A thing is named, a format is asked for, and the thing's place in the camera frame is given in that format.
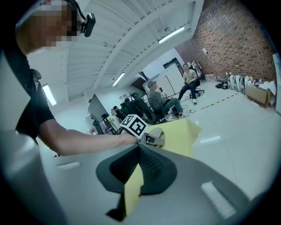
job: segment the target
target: black chair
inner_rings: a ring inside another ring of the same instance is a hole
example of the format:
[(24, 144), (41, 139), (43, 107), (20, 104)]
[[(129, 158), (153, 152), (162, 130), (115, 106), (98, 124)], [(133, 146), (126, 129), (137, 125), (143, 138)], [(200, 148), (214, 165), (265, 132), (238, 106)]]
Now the black chair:
[(129, 109), (130, 112), (133, 112), (133, 114), (137, 114), (140, 118), (144, 116), (142, 111), (135, 105), (133, 101), (126, 102), (126, 103), (127, 103), (127, 108)]
[(200, 86), (200, 80), (197, 79), (196, 81), (196, 90), (195, 90), (195, 94), (198, 94), (200, 96), (200, 92), (202, 91), (203, 93), (205, 92), (205, 90), (201, 90), (200, 88), (198, 88), (198, 86)]
[(144, 102), (142, 98), (140, 98), (139, 94), (132, 93), (131, 96), (134, 98), (134, 104), (141, 110), (141, 112), (145, 115), (146, 122), (148, 124), (154, 125), (156, 123), (164, 123), (166, 109), (161, 107), (161, 110), (153, 112), (150, 107)]

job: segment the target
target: yellow cloth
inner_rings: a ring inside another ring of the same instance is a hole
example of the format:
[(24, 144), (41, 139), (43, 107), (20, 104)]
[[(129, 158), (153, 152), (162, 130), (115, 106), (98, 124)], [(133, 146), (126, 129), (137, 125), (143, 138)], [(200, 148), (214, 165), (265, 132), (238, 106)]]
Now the yellow cloth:
[[(192, 144), (196, 141), (201, 128), (188, 119), (179, 119), (173, 122), (148, 126), (145, 130), (149, 133), (152, 129), (160, 127), (165, 133), (165, 145), (162, 149), (183, 156), (192, 156)], [(126, 214), (133, 212), (139, 202), (141, 186), (144, 184), (143, 174), (139, 164), (125, 184), (125, 206)]]

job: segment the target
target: fluorescent light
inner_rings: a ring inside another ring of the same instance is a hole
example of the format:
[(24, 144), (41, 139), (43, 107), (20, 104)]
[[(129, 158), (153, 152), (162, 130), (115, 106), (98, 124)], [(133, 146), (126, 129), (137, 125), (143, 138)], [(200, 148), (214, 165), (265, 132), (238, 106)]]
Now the fluorescent light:
[(114, 82), (113, 86), (115, 86), (119, 81), (120, 79), (122, 78), (122, 76), (124, 76), (125, 73), (121, 73), (120, 77), (118, 77), (118, 79)]
[(172, 36), (176, 35), (177, 33), (181, 32), (184, 30), (184, 27), (181, 27), (179, 29), (177, 29), (176, 31), (174, 31), (173, 33), (170, 33), (168, 36), (162, 38), (161, 40), (159, 40), (159, 44), (163, 43), (164, 41), (168, 40), (169, 38), (171, 38)]
[(50, 91), (49, 85), (46, 84), (46, 85), (42, 86), (42, 88), (43, 88), (43, 90), (44, 90), (44, 92), (45, 92), (45, 95), (47, 96), (49, 102), (50, 102), (52, 105), (57, 104), (56, 101), (55, 101), (55, 99), (54, 99), (54, 97), (53, 97), (53, 95), (52, 95), (52, 93), (51, 93), (51, 91)]

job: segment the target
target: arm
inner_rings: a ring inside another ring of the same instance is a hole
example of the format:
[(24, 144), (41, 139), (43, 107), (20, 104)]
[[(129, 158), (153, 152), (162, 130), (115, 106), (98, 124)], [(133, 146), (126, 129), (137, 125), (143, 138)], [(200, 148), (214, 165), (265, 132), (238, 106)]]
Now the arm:
[(159, 92), (155, 95), (156, 101), (158, 101), (160, 104), (164, 102), (164, 99), (162, 98), (161, 94)]
[(183, 79), (184, 79), (184, 85), (185, 85), (185, 82), (186, 82), (185, 72), (184, 72)]
[(136, 138), (130, 134), (92, 136), (76, 130), (67, 130), (56, 120), (48, 120), (40, 125), (39, 138), (50, 149), (63, 156), (98, 152), (137, 143)]
[(191, 81), (189, 81), (188, 84), (191, 84), (193, 81), (196, 81), (196, 80), (197, 80), (197, 78), (193, 78)]

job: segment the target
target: brick wall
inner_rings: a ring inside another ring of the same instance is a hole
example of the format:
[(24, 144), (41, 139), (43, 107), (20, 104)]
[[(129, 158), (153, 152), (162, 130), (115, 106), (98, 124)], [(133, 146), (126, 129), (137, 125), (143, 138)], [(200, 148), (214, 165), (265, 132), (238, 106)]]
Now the brick wall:
[(273, 48), (261, 24), (237, 0), (213, 0), (204, 7), (194, 37), (176, 47), (184, 62), (196, 59), (204, 73), (225, 79), (225, 72), (276, 78)]

